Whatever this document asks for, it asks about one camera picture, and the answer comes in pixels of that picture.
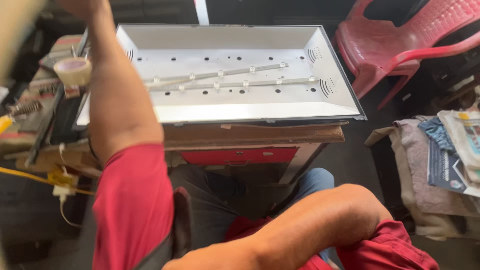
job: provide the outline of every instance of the red drawer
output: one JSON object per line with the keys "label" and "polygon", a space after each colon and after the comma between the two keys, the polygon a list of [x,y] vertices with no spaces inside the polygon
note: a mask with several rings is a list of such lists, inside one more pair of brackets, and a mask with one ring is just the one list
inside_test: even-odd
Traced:
{"label": "red drawer", "polygon": [[241,166],[251,163],[290,162],[296,152],[296,147],[285,147],[184,151],[181,155],[190,164]]}

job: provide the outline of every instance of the knee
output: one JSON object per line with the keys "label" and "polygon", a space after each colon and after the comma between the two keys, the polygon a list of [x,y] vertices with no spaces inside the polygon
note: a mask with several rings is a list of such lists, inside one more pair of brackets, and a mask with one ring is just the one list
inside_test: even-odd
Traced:
{"label": "knee", "polygon": [[315,185],[319,190],[335,187],[333,175],[324,168],[311,169],[303,179],[308,182],[306,184]]}
{"label": "knee", "polygon": [[174,168],[170,174],[170,181],[174,188],[183,182],[195,182],[204,179],[205,171],[197,165],[184,164]]}

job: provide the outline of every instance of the black strap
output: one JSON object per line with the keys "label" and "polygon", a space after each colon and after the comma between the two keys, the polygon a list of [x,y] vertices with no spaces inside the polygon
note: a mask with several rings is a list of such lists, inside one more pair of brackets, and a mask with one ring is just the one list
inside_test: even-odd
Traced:
{"label": "black strap", "polygon": [[160,270],[173,258],[181,258],[192,246],[190,195],[179,187],[173,191],[174,219],[166,238],[134,270]]}

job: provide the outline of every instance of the person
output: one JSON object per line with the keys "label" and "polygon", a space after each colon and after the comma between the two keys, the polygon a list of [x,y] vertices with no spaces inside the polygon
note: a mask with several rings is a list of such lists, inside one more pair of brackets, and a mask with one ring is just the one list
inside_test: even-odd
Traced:
{"label": "person", "polygon": [[334,188],[323,169],[302,177],[281,214],[258,221],[240,217],[218,197],[244,192],[232,180],[187,165],[169,181],[162,125],[116,40],[108,0],[59,1],[87,22],[92,44],[89,132],[104,164],[93,206],[93,269],[147,269],[154,251],[172,237],[177,187],[191,197],[192,251],[157,269],[329,269],[320,257],[328,247],[337,248],[347,270],[438,269],[370,191]]}

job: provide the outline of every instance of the drawer handle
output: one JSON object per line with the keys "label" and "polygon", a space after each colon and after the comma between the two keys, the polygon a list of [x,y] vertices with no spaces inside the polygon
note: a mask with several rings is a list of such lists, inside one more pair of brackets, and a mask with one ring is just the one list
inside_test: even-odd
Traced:
{"label": "drawer handle", "polygon": [[231,167],[243,167],[243,166],[247,166],[249,160],[246,160],[246,161],[245,161],[245,164],[232,164],[232,163],[230,163],[229,160],[226,160],[225,162],[228,162],[228,164],[229,164]]}

